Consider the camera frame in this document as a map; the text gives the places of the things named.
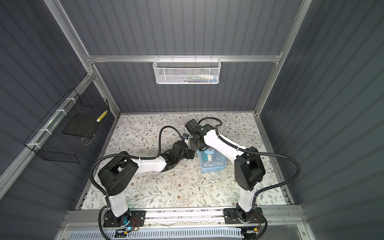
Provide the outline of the blue plastic tool box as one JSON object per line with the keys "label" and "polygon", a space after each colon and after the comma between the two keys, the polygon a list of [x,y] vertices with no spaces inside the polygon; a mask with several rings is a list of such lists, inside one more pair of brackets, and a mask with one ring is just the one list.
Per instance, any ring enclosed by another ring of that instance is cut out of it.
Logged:
{"label": "blue plastic tool box", "polygon": [[228,159],[212,147],[198,150],[197,154],[203,173],[220,172],[227,166]]}

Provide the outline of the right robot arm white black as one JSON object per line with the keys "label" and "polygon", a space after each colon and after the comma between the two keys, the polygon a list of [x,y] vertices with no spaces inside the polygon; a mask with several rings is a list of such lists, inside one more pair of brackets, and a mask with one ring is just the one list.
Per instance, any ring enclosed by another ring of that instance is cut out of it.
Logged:
{"label": "right robot arm white black", "polygon": [[235,144],[233,141],[217,133],[209,124],[200,126],[196,123],[185,125],[191,135],[190,144],[193,150],[202,150],[212,147],[234,165],[234,177],[240,186],[240,198],[236,205],[237,215],[242,223],[248,223],[256,215],[256,196],[266,170],[258,150],[254,147],[247,149],[251,153],[244,153],[245,147]]}

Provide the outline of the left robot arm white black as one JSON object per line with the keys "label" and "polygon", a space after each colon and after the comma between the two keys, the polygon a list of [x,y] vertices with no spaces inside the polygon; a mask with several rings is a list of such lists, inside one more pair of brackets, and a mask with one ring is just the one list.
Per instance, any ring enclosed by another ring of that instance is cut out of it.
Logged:
{"label": "left robot arm white black", "polygon": [[113,216],[119,218],[129,211],[125,189],[136,174],[166,172],[173,169],[180,160],[194,157],[195,151],[184,141],[177,141],[170,150],[150,160],[132,157],[127,152],[113,155],[112,160],[98,172],[102,184],[99,188],[106,197]]}

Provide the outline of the markers in white basket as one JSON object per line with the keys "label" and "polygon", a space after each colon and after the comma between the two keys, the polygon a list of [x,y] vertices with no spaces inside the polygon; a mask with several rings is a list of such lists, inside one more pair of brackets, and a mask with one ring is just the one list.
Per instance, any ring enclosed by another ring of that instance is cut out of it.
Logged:
{"label": "markers in white basket", "polygon": [[187,76],[185,78],[181,78],[180,81],[182,83],[209,83],[209,84],[216,84],[219,82],[219,76],[217,75],[192,75]]}

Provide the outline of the yellow green marker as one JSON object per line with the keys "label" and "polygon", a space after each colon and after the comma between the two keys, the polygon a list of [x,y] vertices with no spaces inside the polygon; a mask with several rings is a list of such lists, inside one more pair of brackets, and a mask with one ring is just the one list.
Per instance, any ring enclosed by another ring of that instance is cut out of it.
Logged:
{"label": "yellow green marker", "polygon": [[104,112],[102,112],[99,116],[98,116],[98,118],[96,119],[96,121],[99,123],[99,122],[101,122],[102,120],[103,120],[103,118],[107,115],[107,113],[108,113],[108,110],[105,110]]}

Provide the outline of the black pad in basket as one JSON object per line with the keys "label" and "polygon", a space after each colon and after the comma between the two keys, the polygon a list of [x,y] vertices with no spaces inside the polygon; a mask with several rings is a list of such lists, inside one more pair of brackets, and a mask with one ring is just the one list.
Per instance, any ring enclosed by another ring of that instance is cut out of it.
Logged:
{"label": "black pad in basket", "polygon": [[98,123],[96,119],[95,116],[91,115],[75,114],[62,130],[62,134],[82,138],[92,138],[101,125],[101,122]]}

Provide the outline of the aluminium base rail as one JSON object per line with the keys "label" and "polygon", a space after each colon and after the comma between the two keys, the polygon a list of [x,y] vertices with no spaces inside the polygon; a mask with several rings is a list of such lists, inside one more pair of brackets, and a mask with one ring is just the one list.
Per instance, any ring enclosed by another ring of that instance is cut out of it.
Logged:
{"label": "aluminium base rail", "polygon": [[313,240],[311,227],[299,205],[262,206],[261,215],[243,224],[224,207],[144,209],[130,233],[105,228],[111,240]]}

